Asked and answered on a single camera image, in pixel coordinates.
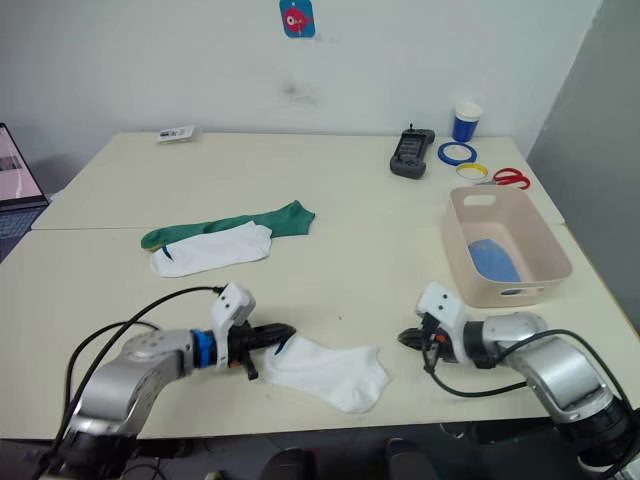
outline blue ring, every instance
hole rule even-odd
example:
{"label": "blue ring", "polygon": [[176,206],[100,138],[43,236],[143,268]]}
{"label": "blue ring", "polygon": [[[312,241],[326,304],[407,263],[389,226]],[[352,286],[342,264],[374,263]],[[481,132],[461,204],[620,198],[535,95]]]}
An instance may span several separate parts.
{"label": "blue ring", "polygon": [[[471,157],[469,158],[469,160],[454,160],[453,158],[447,157],[447,155],[444,153],[444,149],[447,147],[450,147],[451,145],[462,145],[463,147],[468,148],[469,151],[471,152]],[[473,147],[465,143],[449,142],[449,143],[443,143],[442,145],[440,145],[440,148],[438,149],[438,158],[442,160],[444,163],[446,163],[447,165],[457,167],[458,165],[462,165],[463,163],[475,162],[476,158],[478,158],[478,152],[476,152]]]}
{"label": "blue ring", "polygon": [[200,368],[206,368],[211,365],[209,358],[209,347],[213,345],[213,339],[205,334],[202,330],[193,330],[196,340],[198,341],[198,349],[200,351]]}

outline plastic storage bin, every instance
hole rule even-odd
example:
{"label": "plastic storage bin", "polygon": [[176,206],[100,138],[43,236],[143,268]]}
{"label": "plastic storage bin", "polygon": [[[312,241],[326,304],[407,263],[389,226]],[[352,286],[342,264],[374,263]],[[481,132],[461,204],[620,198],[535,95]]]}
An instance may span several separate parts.
{"label": "plastic storage bin", "polygon": [[[474,307],[533,305],[573,270],[536,207],[517,188],[479,185],[453,190],[442,237],[460,295]],[[468,246],[483,239],[502,247],[521,282],[498,282],[478,272]]]}

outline laptop screen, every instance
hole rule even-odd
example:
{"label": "laptop screen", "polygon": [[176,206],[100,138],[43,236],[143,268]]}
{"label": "laptop screen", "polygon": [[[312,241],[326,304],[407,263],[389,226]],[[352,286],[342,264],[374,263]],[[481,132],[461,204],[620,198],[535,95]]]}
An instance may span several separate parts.
{"label": "laptop screen", "polygon": [[0,205],[31,203],[44,195],[7,127],[0,123]]}

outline blue cup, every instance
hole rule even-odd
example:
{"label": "blue cup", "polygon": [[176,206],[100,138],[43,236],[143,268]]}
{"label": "blue cup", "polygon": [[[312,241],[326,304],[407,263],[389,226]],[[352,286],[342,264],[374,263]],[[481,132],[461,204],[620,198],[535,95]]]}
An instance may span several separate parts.
{"label": "blue cup", "polygon": [[456,115],[453,121],[453,134],[456,142],[468,142],[473,137],[478,121],[482,116],[482,107],[470,102],[460,102],[456,105]]}

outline green sock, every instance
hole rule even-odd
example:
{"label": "green sock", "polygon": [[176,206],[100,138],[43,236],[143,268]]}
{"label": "green sock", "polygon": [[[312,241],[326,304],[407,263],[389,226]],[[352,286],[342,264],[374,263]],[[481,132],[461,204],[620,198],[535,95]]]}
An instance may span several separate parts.
{"label": "green sock", "polygon": [[258,215],[241,215],[239,217],[224,218],[213,222],[159,228],[142,237],[140,246],[145,250],[153,252],[165,245],[193,237],[194,235],[229,230],[230,228],[244,225],[251,220],[253,220],[256,225],[264,225],[270,228],[271,238],[306,235],[309,233],[309,225],[315,216],[315,213],[306,210],[302,204],[296,200],[282,207],[280,210],[273,212],[260,213]]}

